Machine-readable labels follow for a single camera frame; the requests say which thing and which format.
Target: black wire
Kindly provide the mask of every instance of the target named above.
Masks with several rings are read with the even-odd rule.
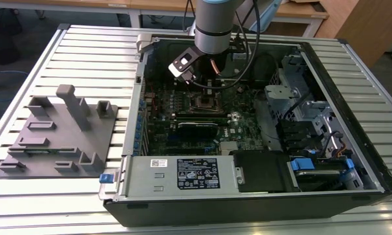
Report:
[[[236,15],[236,19],[237,19],[237,23],[238,23],[238,26],[240,26],[240,29],[242,30],[242,24],[241,24],[241,20],[240,20],[240,16],[237,15],[237,12],[234,12],[234,15]],[[244,37],[244,42],[245,42],[245,63],[244,63],[244,67],[246,66],[246,63],[248,63],[248,54],[249,54],[249,50],[248,50],[248,39],[246,39],[246,35],[245,35],[245,32],[242,31],[242,37]],[[242,73],[242,70],[240,70],[236,74],[233,75],[221,75],[220,73],[216,74],[220,78],[233,78],[233,77],[237,77],[240,74]]]
[[[184,21],[185,21],[185,16],[186,16],[186,14],[188,14],[188,7],[189,7],[189,4],[190,4],[190,8],[192,8],[193,17],[194,17],[194,19],[196,19],[193,3],[192,3],[192,0],[188,0],[188,2],[185,3],[185,10],[184,10],[184,16],[182,16],[182,21],[181,21],[181,29],[182,29],[182,32],[185,31]]]
[[[252,5],[252,7],[249,8],[249,11],[248,11],[248,13],[246,13],[246,15],[245,15],[245,17],[242,19],[242,25],[245,24],[245,21],[246,21],[246,19],[249,17],[250,12],[253,11],[253,9],[254,9],[254,5]]]
[[[265,134],[268,137],[270,137],[272,139],[274,139],[274,140],[278,140],[278,141],[280,141],[280,139],[278,139],[278,138],[269,136],[266,133],[264,133],[264,134]]]
[[[162,19],[164,18],[164,16],[160,16],[160,17],[156,17],[156,16],[150,16],[150,17],[153,17],[153,18],[156,18],[156,19]]]
[[[305,98],[309,96],[310,91],[308,91],[302,96],[297,99],[296,103],[292,105],[292,107],[286,110],[285,114],[282,115],[281,119],[286,119],[286,116],[293,111],[293,109],[300,105],[300,103],[305,100]]]
[[[328,137],[326,137],[326,140],[325,140],[325,142],[324,142],[324,145],[322,145],[322,149],[321,149],[320,157],[318,157],[318,158],[322,158],[322,157],[325,156],[325,149],[326,149],[326,147],[328,147],[330,137],[332,137],[334,134],[337,134],[337,133],[340,133],[340,132],[338,132],[338,131],[333,131],[333,132],[329,133],[329,135],[328,135]]]
[[[182,32],[185,31],[185,29],[184,29],[184,20],[185,20],[185,15],[188,14],[189,2],[190,2],[190,0],[188,0],[188,2],[185,3],[184,16],[182,16],[182,21],[181,21]]]
[[[276,70],[278,70],[278,63],[277,63],[277,60],[276,60],[274,56],[273,56],[272,54],[269,54],[266,51],[262,51],[262,52],[254,57],[254,60],[253,60],[253,67],[252,67],[252,69],[249,70],[249,77],[254,77],[256,62],[257,62],[258,58],[262,57],[262,56],[268,56],[269,58],[273,59]]]
[[[189,0],[189,1],[190,1],[190,8],[192,8],[193,17],[194,17],[194,19],[196,19],[196,14],[194,14],[193,3],[192,3],[192,0]]]
[[[250,56],[250,58],[249,58],[248,65],[245,66],[245,69],[244,69],[241,75],[238,76],[238,78],[236,79],[236,81],[234,81],[230,85],[224,86],[224,87],[208,87],[208,86],[205,86],[205,85],[202,85],[202,84],[198,84],[198,83],[193,82],[193,84],[194,84],[196,86],[198,86],[198,87],[201,87],[201,88],[205,88],[205,89],[212,89],[212,90],[224,90],[224,89],[228,89],[228,88],[233,87],[233,86],[238,83],[238,81],[241,80],[241,78],[242,78],[245,72],[248,71],[248,69],[249,69],[249,67],[250,67],[250,64],[252,64],[252,62],[253,62],[253,58],[254,58],[256,53],[257,53],[258,41],[260,41],[260,30],[261,30],[261,29],[260,29],[260,12],[258,12],[258,6],[257,6],[257,2],[256,2],[256,0],[253,0],[253,6],[254,6],[256,20],[257,20],[256,43],[254,43],[253,54],[252,54],[252,56]]]
[[[172,24],[172,22],[174,21],[174,19],[176,19],[176,16],[172,18],[172,20],[170,20],[170,22],[168,23],[168,25],[165,25],[162,28],[166,28],[166,27],[169,27],[169,26],[170,26],[170,24]]]

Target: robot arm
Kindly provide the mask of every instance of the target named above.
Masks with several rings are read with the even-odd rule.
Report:
[[[242,27],[253,31],[264,31],[280,2],[281,0],[198,0],[194,47],[188,48],[168,66],[174,77],[181,76],[188,83],[193,82],[196,79],[192,71],[193,62],[205,56],[212,59],[226,51],[230,30],[233,23],[237,23],[236,13],[244,19]]]

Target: sheet metal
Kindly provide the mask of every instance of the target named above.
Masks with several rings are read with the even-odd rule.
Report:
[[[58,30],[0,121],[0,161],[13,144],[30,112],[32,95],[50,95],[58,84],[77,86],[88,103],[101,98],[120,106],[106,170],[118,167],[128,122],[136,69],[134,42],[142,33],[181,34],[174,30],[125,29],[72,25]],[[262,39],[305,41],[373,141],[392,171],[392,98],[347,46],[330,39],[262,36]],[[97,179],[0,179],[0,234],[385,234],[392,235],[392,201],[365,206],[329,218],[234,223],[185,227],[124,228],[104,210]],[[105,192],[114,191],[108,185]]]

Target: power supply label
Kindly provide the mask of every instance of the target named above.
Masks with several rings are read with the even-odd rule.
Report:
[[[177,187],[180,189],[220,188],[216,158],[177,159]]]

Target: motherboard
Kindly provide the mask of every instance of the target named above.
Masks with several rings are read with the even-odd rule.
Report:
[[[252,108],[258,92],[245,85],[214,92],[148,83],[148,155],[228,155],[238,149],[264,149]]]

